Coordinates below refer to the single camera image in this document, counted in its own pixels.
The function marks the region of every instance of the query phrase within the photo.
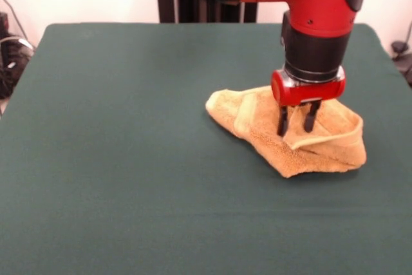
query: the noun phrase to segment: green table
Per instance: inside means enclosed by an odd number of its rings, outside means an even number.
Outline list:
[[[0,274],[412,274],[411,92],[357,25],[368,163],[281,178],[205,111],[280,25],[52,25],[0,121]]]

